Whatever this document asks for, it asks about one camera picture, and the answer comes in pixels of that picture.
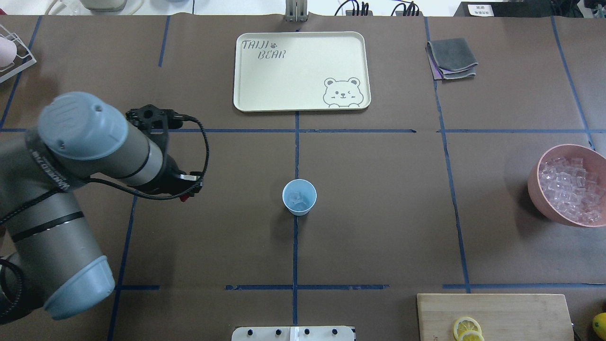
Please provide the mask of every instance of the wooden cutting board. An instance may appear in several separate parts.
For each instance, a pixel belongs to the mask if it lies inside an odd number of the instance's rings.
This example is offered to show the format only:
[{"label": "wooden cutting board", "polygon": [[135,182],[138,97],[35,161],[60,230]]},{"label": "wooden cutting board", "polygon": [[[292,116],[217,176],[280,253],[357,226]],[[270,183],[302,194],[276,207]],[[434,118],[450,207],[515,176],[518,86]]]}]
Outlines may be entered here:
[{"label": "wooden cutting board", "polygon": [[421,341],[455,341],[454,322],[474,318],[485,341],[573,341],[566,298],[551,294],[417,294]]}]

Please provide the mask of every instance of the bowl of ice cubes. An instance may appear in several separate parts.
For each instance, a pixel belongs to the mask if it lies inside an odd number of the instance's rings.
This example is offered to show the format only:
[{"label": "bowl of ice cubes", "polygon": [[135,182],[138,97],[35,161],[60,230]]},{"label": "bowl of ice cubes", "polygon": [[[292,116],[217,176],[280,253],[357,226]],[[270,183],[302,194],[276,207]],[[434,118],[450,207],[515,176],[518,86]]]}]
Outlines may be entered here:
[{"label": "bowl of ice cubes", "polygon": [[546,151],[528,177],[528,193],[536,208],[569,226],[606,226],[604,187],[606,158],[576,144]]}]

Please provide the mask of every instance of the white wire rack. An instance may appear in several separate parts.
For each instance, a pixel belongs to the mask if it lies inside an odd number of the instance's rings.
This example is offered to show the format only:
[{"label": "white wire rack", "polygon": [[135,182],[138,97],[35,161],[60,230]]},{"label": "white wire rack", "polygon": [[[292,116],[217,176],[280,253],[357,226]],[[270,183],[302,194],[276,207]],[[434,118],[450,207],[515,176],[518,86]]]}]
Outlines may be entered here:
[{"label": "white wire rack", "polygon": [[32,55],[30,49],[23,43],[21,38],[15,33],[10,33],[2,24],[0,24],[0,36],[6,38],[17,45],[17,57],[9,65],[0,69],[0,83],[15,76],[17,73],[36,64],[36,58]]}]

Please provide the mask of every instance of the bear illustration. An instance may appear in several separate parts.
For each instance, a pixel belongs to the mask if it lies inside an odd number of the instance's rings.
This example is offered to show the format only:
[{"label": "bear illustration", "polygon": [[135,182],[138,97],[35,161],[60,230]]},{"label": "bear illustration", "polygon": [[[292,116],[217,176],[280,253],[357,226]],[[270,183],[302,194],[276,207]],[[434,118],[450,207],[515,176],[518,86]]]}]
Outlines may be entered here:
[{"label": "bear illustration", "polygon": [[324,81],[326,92],[324,93],[324,102],[329,108],[352,108],[360,107],[364,96],[360,91],[360,80],[351,77],[346,81],[337,81],[334,78],[327,78]]}]

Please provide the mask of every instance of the folded cloth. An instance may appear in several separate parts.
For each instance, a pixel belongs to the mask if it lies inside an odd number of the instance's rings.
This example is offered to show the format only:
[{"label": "folded cloth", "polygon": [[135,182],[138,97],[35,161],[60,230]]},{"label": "folded cloth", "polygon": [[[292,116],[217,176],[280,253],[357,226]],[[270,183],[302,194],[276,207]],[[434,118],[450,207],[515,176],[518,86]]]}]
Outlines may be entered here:
[{"label": "folded cloth", "polygon": [[465,38],[428,41],[425,49],[433,79],[475,76],[478,60]]}]

